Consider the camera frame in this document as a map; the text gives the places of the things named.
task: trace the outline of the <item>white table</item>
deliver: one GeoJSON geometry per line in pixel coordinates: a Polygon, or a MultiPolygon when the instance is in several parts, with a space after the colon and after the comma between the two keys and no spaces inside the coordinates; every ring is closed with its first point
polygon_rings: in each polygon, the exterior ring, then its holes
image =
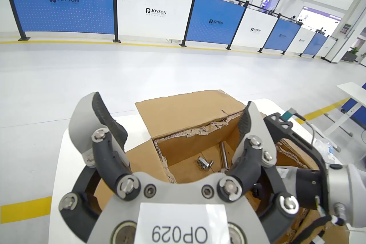
{"type": "MultiPolygon", "coordinates": [[[[248,101],[239,101],[244,104],[248,103],[248,101]]],[[[279,112],[281,115],[285,113],[284,110],[269,99],[257,99],[253,101],[258,107],[258,110],[264,115],[276,112],[279,112]]],[[[129,151],[150,139],[150,134],[140,115],[121,116],[117,117],[116,121],[123,125],[128,133],[125,151],[129,151]]],[[[312,135],[293,118],[290,118],[289,121],[294,124],[294,132],[304,138],[307,142],[311,143],[312,135]]],[[[68,130],[66,130],[62,138],[59,160],[56,168],[55,183],[53,186],[48,234],[49,244],[83,243],[73,234],[61,217],[59,212],[59,202],[65,194],[72,190],[84,167],[85,163],[82,156],[72,144],[68,130]]]]}
{"type": "Polygon", "coordinates": [[[366,107],[366,90],[356,85],[355,83],[345,83],[341,85],[337,85],[343,92],[347,93],[351,96],[352,99],[357,101],[357,103],[345,114],[342,115],[334,124],[332,124],[327,130],[323,133],[325,136],[329,136],[335,129],[337,129],[341,124],[343,124],[349,117],[353,115],[359,108],[362,106],[366,107]]]}

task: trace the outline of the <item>white label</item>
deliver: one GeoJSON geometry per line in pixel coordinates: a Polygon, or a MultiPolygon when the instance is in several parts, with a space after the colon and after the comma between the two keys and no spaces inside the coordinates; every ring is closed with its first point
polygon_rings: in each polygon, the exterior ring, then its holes
{"type": "Polygon", "coordinates": [[[278,167],[277,172],[280,174],[280,177],[282,179],[285,179],[286,176],[287,176],[287,173],[289,172],[289,170],[287,168],[284,168],[284,167],[278,167]]]}
{"type": "Polygon", "coordinates": [[[230,243],[225,205],[141,203],[134,244],[230,243]]]}

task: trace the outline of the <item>white panel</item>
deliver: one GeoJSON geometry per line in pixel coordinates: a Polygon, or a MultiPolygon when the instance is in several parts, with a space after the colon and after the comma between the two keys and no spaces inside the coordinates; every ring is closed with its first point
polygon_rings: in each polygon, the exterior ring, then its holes
{"type": "Polygon", "coordinates": [[[244,47],[263,47],[276,21],[277,18],[272,15],[248,8],[232,44],[244,47]]]}
{"type": "Polygon", "coordinates": [[[332,37],[328,37],[328,39],[325,41],[324,45],[320,48],[316,56],[326,56],[330,49],[334,46],[336,43],[336,40],[332,37]]]}
{"type": "Polygon", "coordinates": [[[18,32],[17,24],[15,23],[9,0],[0,0],[0,8],[0,33],[18,32]]]}
{"type": "Polygon", "coordinates": [[[314,35],[314,31],[301,27],[286,52],[302,53],[314,35]]]}
{"type": "Polygon", "coordinates": [[[192,0],[117,0],[121,35],[184,38],[192,0]],[[166,14],[152,14],[152,10],[166,14]]]}

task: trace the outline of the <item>torn cardboard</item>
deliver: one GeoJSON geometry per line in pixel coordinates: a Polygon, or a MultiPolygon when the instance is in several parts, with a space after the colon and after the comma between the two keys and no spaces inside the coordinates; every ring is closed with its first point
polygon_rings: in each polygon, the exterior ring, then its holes
{"type": "MultiPolygon", "coordinates": [[[[138,102],[136,107],[152,139],[126,153],[133,172],[146,172],[172,183],[200,180],[222,168],[220,142],[225,142],[226,156],[231,163],[239,142],[237,124],[244,105],[225,92],[200,91],[161,97],[138,102]],[[208,162],[214,161],[209,171],[201,170],[196,164],[200,156],[208,162]]],[[[277,165],[318,169],[315,162],[294,143],[281,140],[276,147],[277,165]]],[[[112,195],[113,192],[101,181],[95,192],[101,209],[112,195]]],[[[246,198],[256,210],[260,201],[251,193],[247,193],[246,198]]],[[[278,243],[293,239],[302,223],[306,222],[308,213],[308,210],[300,209],[292,227],[278,243]]]]}

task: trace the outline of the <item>metal part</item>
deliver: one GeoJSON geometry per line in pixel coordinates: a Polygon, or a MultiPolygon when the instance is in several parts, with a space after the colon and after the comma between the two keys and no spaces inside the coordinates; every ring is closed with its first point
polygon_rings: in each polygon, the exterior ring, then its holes
{"type": "Polygon", "coordinates": [[[208,184],[202,187],[201,192],[202,196],[205,197],[206,199],[211,199],[214,195],[213,187],[208,184]]]}
{"type": "Polygon", "coordinates": [[[69,209],[74,210],[77,205],[78,199],[77,195],[74,193],[67,193],[65,196],[62,197],[59,203],[59,210],[69,209]]]}
{"type": "Polygon", "coordinates": [[[156,187],[154,184],[148,184],[145,186],[144,195],[146,198],[152,198],[156,194],[156,187]]]}
{"type": "Polygon", "coordinates": [[[286,198],[284,196],[280,196],[280,206],[285,212],[290,215],[297,214],[300,209],[299,203],[294,196],[286,198]]]}
{"type": "MultiPolygon", "coordinates": [[[[326,117],[328,117],[331,121],[333,121],[333,122],[336,122],[335,120],[333,120],[330,116],[329,116],[329,114],[328,113],[324,113],[324,115],[326,116],[326,117]]],[[[353,137],[353,133],[352,132],[348,132],[348,131],[346,131],[344,128],[342,128],[342,126],[340,125],[339,126],[342,130],[344,130],[350,137],[353,137]]]]}
{"type": "Polygon", "coordinates": [[[263,157],[264,159],[266,159],[267,161],[271,161],[273,159],[273,157],[271,156],[271,154],[268,151],[264,151],[263,153],[263,157]]]}
{"type": "Polygon", "coordinates": [[[243,231],[233,223],[228,222],[230,243],[231,244],[245,244],[245,235],[243,231]]]}
{"type": "Polygon", "coordinates": [[[126,195],[134,189],[138,189],[139,180],[134,175],[126,175],[118,181],[117,194],[120,198],[126,198],[126,195]]]}
{"type": "MultiPolygon", "coordinates": [[[[227,176],[220,173],[213,173],[206,178],[187,184],[163,182],[144,172],[136,172],[134,176],[139,179],[143,189],[148,184],[154,184],[156,186],[157,192],[153,198],[154,203],[205,205],[209,202],[209,204],[224,204],[227,221],[235,224],[239,230],[242,230],[243,235],[245,235],[246,244],[269,244],[264,227],[246,197],[241,197],[235,202],[225,202],[219,195],[215,194],[212,199],[207,200],[201,194],[204,185],[210,184],[215,187],[220,179],[223,177],[227,178],[227,176]]],[[[88,244],[110,243],[111,235],[116,226],[125,221],[137,222],[141,203],[150,202],[151,199],[146,198],[144,195],[138,195],[133,202],[123,201],[116,195],[113,195],[100,214],[90,234],[88,244]]]]}
{"type": "Polygon", "coordinates": [[[219,181],[218,185],[224,188],[230,201],[236,201],[242,196],[242,187],[234,177],[225,176],[219,181]]]}
{"type": "Polygon", "coordinates": [[[207,172],[212,167],[213,160],[208,163],[203,157],[199,157],[196,163],[207,172]]]}
{"type": "Polygon", "coordinates": [[[106,137],[106,133],[108,132],[109,132],[108,128],[97,129],[91,136],[91,139],[93,140],[93,142],[102,142],[103,139],[106,137]]]}
{"type": "Polygon", "coordinates": [[[221,152],[221,161],[222,161],[221,165],[222,165],[222,168],[229,169],[228,158],[226,157],[226,149],[225,149],[225,143],[224,142],[220,143],[220,152],[221,152]]]}
{"type": "Polygon", "coordinates": [[[342,203],[334,204],[334,212],[338,218],[343,219],[346,221],[347,216],[345,215],[345,206],[342,203]]]}
{"type": "Polygon", "coordinates": [[[256,135],[249,135],[248,136],[250,145],[255,148],[256,150],[260,150],[263,148],[262,140],[256,135]]]}
{"type": "Polygon", "coordinates": [[[133,244],[135,240],[137,224],[132,221],[125,221],[118,225],[113,231],[112,244],[133,244]]]}

